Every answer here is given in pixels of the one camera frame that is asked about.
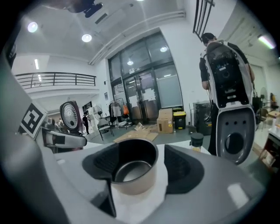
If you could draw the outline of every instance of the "fluorescent light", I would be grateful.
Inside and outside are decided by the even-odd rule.
[[[82,41],[83,41],[83,42],[86,42],[86,43],[87,43],[87,42],[90,42],[91,39],[92,39],[92,37],[91,37],[90,34],[85,34],[85,35],[82,36]]]
[[[166,52],[167,51],[167,47],[162,47],[161,48],[161,52]]]
[[[260,36],[259,40],[263,42],[269,49],[275,48],[275,46],[268,40],[268,38],[264,36]]]
[[[27,29],[29,32],[34,33],[38,29],[38,24],[36,22],[31,22],[28,24]]]
[[[38,69],[39,69],[38,59],[35,59],[34,61],[35,61],[35,67],[36,67],[36,69],[38,70]]]

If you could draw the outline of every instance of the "metal pot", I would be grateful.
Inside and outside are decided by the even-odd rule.
[[[146,139],[124,140],[118,145],[119,162],[111,186],[127,195],[150,189],[156,180],[157,146]]]

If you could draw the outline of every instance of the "ceiling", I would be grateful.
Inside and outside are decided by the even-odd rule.
[[[219,39],[236,44],[246,55],[267,63],[277,61],[276,50],[260,42],[259,35],[269,34],[254,14],[238,1]]]
[[[96,94],[61,95],[33,99],[33,101],[41,105],[47,112],[53,112],[59,110],[60,106],[69,100],[75,100],[78,106],[82,107],[90,102],[95,95]]]
[[[89,18],[84,13],[70,13],[39,6],[25,15],[17,38],[17,53],[48,54],[90,61],[110,40],[133,25],[160,14],[178,10],[172,0],[102,0],[103,8]],[[95,22],[106,13],[99,24]],[[38,30],[27,31],[27,25],[35,21]],[[90,34],[92,41],[81,40]]]

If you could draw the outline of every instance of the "orange bag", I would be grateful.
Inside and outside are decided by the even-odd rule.
[[[124,115],[129,114],[129,111],[128,111],[128,108],[127,108],[126,105],[123,106],[123,114],[124,114]]]

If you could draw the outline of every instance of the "pot rim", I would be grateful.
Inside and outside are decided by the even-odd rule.
[[[154,166],[156,165],[157,161],[158,161],[158,147],[156,144],[154,144],[153,142],[151,142],[150,140],[148,139],[145,139],[145,138],[130,138],[130,139],[126,139],[126,140],[122,140],[120,142],[118,142],[117,144],[121,143],[121,142],[124,142],[124,141],[131,141],[131,140],[143,140],[143,141],[146,141],[146,142],[149,142],[150,144],[153,145],[153,147],[155,148],[155,151],[156,151],[156,158],[154,160],[154,163],[151,165],[150,169],[148,171],[146,171],[145,173],[143,173],[141,176],[137,177],[136,179],[134,180],[130,180],[130,181],[125,181],[125,182],[115,182],[115,181],[111,181],[112,184],[117,184],[117,185],[123,185],[123,184],[128,184],[128,183],[132,183],[132,182],[135,182],[136,180],[140,179],[141,177],[145,176],[148,172],[151,171],[152,168],[154,168]]]

